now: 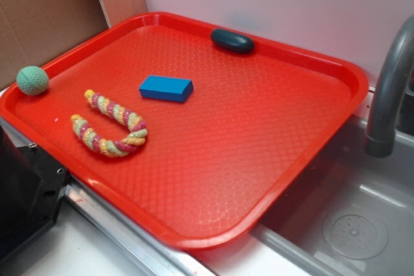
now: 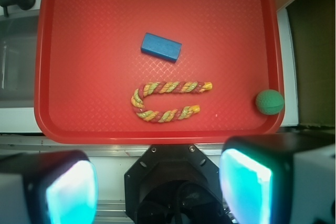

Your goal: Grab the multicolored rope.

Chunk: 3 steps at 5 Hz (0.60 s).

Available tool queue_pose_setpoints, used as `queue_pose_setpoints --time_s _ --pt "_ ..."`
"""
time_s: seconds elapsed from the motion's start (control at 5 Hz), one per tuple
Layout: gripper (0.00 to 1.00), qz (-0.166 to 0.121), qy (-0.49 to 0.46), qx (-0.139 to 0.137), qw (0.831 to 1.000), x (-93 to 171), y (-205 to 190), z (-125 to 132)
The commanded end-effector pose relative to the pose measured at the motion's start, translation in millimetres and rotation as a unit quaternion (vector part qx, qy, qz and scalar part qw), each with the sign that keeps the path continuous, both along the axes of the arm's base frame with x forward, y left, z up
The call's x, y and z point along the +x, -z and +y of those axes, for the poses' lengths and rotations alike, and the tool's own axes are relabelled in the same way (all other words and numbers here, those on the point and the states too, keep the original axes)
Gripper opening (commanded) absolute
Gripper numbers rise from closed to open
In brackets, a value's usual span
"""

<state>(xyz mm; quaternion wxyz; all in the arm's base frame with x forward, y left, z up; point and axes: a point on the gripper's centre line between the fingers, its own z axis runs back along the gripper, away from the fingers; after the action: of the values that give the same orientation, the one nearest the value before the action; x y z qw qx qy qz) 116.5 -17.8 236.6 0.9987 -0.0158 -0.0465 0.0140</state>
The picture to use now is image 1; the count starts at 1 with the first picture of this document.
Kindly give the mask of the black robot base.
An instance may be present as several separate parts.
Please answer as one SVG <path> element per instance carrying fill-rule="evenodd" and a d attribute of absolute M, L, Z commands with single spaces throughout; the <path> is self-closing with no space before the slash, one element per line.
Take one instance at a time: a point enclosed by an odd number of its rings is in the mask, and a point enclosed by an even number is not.
<path fill-rule="evenodd" d="M 17 147 L 1 129 L 1 262 L 55 225 L 68 177 L 40 146 Z"/>

